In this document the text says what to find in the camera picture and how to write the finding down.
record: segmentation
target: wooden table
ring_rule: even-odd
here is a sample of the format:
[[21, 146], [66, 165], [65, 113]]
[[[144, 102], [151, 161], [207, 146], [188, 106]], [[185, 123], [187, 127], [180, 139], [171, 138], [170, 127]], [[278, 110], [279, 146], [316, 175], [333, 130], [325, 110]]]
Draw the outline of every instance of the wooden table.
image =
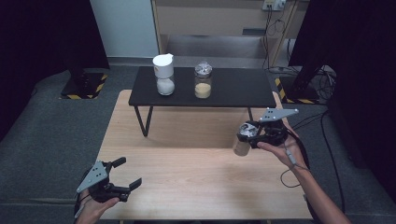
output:
[[[150, 136], [144, 137], [134, 108], [128, 106], [130, 95], [128, 90], [120, 93], [98, 160], [126, 157], [126, 163], [111, 171], [110, 181], [126, 187], [142, 177], [143, 183], [103, 219], [311, 218], [302, 189], [281, 184], [287, 167], [273, 154], [260, 149], [246, 157], [233, 153], [247, 109], [160, 107]], [[254, 119], [264, 110], [252, 108]], [[290, 185], [297, 183], [292, 174], [284, 177]]]

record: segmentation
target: black curtain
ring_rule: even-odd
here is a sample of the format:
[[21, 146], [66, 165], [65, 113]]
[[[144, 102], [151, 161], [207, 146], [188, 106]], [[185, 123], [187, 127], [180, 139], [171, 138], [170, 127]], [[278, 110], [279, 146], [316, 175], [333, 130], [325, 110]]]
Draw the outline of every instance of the black curtain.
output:
[[109, 68], [89, 0], [1, 1], [0, 141], [39, 80], [93, 67]]
[[394, 202], [395, 11], [389, 0], [311, 0], [290, 59], [304, 66], [320, 56], [318, 65], [335, 71], [329, 108], [346, 150], [355, 164], [373, 171]]

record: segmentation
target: black cable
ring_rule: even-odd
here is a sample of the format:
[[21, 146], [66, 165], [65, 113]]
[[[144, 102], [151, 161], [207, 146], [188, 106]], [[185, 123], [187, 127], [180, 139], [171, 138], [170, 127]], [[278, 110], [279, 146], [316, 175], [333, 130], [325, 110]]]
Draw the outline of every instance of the black cable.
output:
[[270, 69], [270, 64], [269, 64], [269, 46], [268, 46], [268, 26], [271, 22], [271, 17], [272, 17], [272, 6], [268, 7], [268, 13], [267, 13], [267, 21], [265, 24], [265, 34], [262, 40], [262, 43], [264, 44], [264, 48], [265, 48], [265, 59], [264, 62], [262, 63], [262, 68], [264, 68], [265, 63], [268, 62], [268, 69]]
[[[296, 143], [297, 143], [298, 147], [300, 148], [301, 154], [303, 156], [306, 168], [309, 170], [310, 164], [309, 164], [308, 154], [306, 153], [306, 148], [305, 148], [303, 142], [296, 134], [294, 134], [294, 132], [292, 132], [289, 129], [288, 129], [288, 134], [296, 140]], [[321, 223], [320, 219], [318, 217], [318, 214], [315, 212], [314, 208], [312, 207], [311, 203], [308, 200], [306, 200], [306, 205], [308, 206], [309, 213], [311, 214], [312, 218], [314, 219], [314, 223]]]
[[[283, 33], [283, 32], [285, 31], [286, 23], [285, 23], [284, 21], [281, 20], [282, 17], [283, 17], [284, 15], [285, 15], [285, 10], [282, 10], [282, 15], [281, 15], [278, 19], [276, 19], [276, 20], [268, 27], [268, 35], [269, 35], [269, 36], [273, 36], [273, 35], [275, 35], [276, 33]], [[277, 30], [277, 29], [276, 29], [276, 25], [277, 25], [278, 23], [281, 23], [281, 24], [282, 24], [282, 29], [280, 29], [280, 30]], [[270, 30], [270, 28], [271, 28], [272, 26], [274, 26], [274, 32], [273, 32], [272, 34], [270, 34], [269, 30]]]
[[82, 201], [84, 201], [84, 199], [86, 199], [86, 198], [88, 198], [88, 197], [90, 197], [90, 196], [91, 196], [91, 194], [86, 195], [86, 196], [83, 197], [81, 200], [79, 200], [79, 203], [81, 203]]
[[324, 65], [319, 70], [318, 75], [321, 77], [318, 81], [319, 88], [316, 89], [316, 92], [321, 99], [328, 101], [334, 92], [335, 80], [327, 71], [324, 70]]
[[299, 187], [300, 184], [296, 184], [296, 185], [293, 185], [293, 186], [289, 186], [289, 185], [287, 185], [287, 184], [283, 181], [283, 175], [284, 175], [285, 173], [287, 173], [288, 171], [290, 171], [290, 169], [287, 170], [287, 171], [285, 171], [285, 172], [283, 172], [282, 175], [280, 175], [280, 182], [282, 182], [283, 186], [285, 186], [286, 188], [289, 188], [289, 189], [293, 189], [293, 188]]
[[332, 148], [330, 147], [329, 141], [327, 140], [327, 137], [326, 137], [326, 133], [324, 132], [323, 118], [324, 118], [324, 116], [326, 116], [328, 113], [329, 113], [329, 110], [325, 111], [325, 112], [322, 114], [322, 116], [321, 116], [321, 118], [320, 118], [320, 126], [321, 126], [321, 130], [322, 130], [323, 138], [324, 138], [324, 140], [325, 140], [325, 142], [326, 142], [327, 149], [329, 149], [330, 157], [331, 157], [331, 159], [332, 159], [332, 166], [333, 166], [333, 168], [334, 168], [335, 176], [336, 176], [337, 183], [338, 183], [338, 189], [339, 189], [340, 198], [341, 198], [341, 211], [343, 211], [343, 213], [345, 213], [345, 211], [346, 211], [346, 207], [345, 207], [345, 198], [344, 198], [343, 189], [341, 188], [340, 176], [339, 176], [339, 174], [338, 174], [337, 166], [335, 165], [334, 156], [333, 156], [333, 154], [332, 154]]
[[300, 122], [298, 122], [298, 123], [296, 123], [295, 125], [293, 125], [293, 126], [292, 126], [292, 129], [293, 129], [293, 130], [300, 129], [300, 128], [302, 128], [302, 127], [304, 127], [304, 126], [306, 126], [306, 125], [308, 125], [308, 124], [314, 122], [315, 120], [320, 119], [320, 117], [321, 117], [322, 114], [323, 114], [323, 113], [319, 113], [319, 114], [310, 116], [310, 117], [308, 117], [308, 118], [306, 118], [306, 119], [303, 119], [303, 120], [301, 120]]

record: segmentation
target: person's left hand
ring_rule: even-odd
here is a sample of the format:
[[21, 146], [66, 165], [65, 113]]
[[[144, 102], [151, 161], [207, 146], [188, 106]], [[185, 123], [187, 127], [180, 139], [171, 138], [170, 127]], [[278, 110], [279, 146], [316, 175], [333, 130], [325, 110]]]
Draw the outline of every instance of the person's left hand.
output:
[[78, 224], [93, 224], [99, 220], [102, 214], [108, 209], [116, 205], [117, 202], [120, 201], [119, 198], [112, 198], [107, 200], [105, 203], [99, 203], [95, 201], [91, 196], [86, 197], [89, 195], [87, 189], [84, 189], [81, 192], [80, 198], [83, 199], [80, 203], [80, 206], [84, 205], [81, 214], [79, 214], [77, 222]]

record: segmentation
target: power strip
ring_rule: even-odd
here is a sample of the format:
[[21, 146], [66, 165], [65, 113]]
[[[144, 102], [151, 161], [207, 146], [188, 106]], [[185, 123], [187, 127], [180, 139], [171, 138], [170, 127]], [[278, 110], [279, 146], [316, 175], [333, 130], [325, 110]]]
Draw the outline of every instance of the power strip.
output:
[[264, 0], [262, 10], [264, 11], [281, 11], [285, 8], [286, 0]]

